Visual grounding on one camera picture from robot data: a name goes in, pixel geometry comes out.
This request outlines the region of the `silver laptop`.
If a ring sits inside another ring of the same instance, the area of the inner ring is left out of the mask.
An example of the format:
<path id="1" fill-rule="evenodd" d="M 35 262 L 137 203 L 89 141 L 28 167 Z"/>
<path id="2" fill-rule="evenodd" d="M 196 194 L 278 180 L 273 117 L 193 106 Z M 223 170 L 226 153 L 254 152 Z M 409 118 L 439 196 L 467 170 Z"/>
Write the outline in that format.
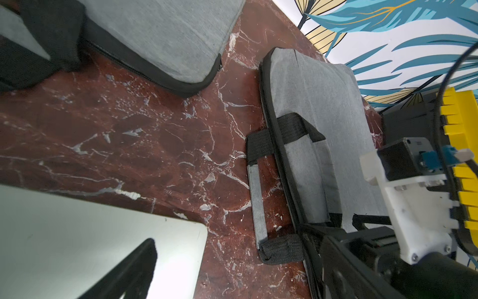
<path id="1" fill-rule="evenodd" d="M 207 235 L 201 223 L 3 185 L 1 297 L 76 299 L 153 239 L 148 297 L 191 299 Z"/>

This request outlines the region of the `grey laptop bag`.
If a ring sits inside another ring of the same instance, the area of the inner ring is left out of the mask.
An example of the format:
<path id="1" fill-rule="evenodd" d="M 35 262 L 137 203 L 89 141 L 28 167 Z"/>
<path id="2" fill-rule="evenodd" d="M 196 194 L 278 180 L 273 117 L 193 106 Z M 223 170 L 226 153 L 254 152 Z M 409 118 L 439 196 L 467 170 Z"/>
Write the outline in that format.
<path id="1" fill-rule="evenodd" d="M 221 69 L 243 1 L 18 1 L 1 7 L 1 91 L 82 67 L 90 47 L 188 98 Z"/>
<path id="2" fill-rule="evenodd" d="M 305 258 L 303 224 L 352 229 L 354 215 L 386 216 L 380 189 L 362 175 L 375 149 L 356 79 L 342 64 L 276 47 L 259 68 L 266 128 L 246 139 L 256 248 L 264 264 Z M 274 156 L 294 233 L 268 238 L 258 162 Z"/>

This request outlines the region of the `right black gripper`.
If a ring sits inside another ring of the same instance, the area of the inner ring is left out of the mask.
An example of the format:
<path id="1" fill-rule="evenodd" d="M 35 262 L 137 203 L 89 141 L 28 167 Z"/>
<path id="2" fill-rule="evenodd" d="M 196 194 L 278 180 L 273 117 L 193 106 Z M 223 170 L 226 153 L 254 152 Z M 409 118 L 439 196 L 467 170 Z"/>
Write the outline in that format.
<path id="1" fill-rule="evenodd" d="M 456 262 L 450 251 L 400 257 L 398 239 L 387 216 L 354 215 L 356 231 L 327 224 L 299 227 L 320 299 L 475 299 L 478 273 Z"/>

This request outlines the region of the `yellow black toolbox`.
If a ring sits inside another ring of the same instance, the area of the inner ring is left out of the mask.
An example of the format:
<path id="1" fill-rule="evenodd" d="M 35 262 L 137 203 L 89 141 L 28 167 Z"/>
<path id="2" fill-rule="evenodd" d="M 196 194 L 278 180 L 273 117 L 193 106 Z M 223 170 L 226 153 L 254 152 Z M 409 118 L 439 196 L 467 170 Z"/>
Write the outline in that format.
<path id="1" fill-rule="evenodd" d="M 441 146 L 445 166 L 453 171 L 454 186 L 461 212 L 452 216 L 459 221 L 456 238 L 463 249 L 478 253 L 478 105 L 471 91 L 444 92 L 440 107 L 439 134 L 448 144 Z M 378 151 L 389 181 L 434 175 L 443 172 L 438 153 L 426 138 L 404 138 Z"/>

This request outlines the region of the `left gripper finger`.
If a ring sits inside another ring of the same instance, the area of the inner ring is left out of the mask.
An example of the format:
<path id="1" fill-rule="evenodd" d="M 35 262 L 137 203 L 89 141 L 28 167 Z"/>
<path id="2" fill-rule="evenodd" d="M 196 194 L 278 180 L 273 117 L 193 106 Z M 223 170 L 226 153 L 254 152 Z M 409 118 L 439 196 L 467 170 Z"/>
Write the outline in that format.
<path id="1" fill-rule="evenodd" d="M 158 254 L 149 238 L 109 271 L 82 299 L 145 299 L 153 281 Z"/>

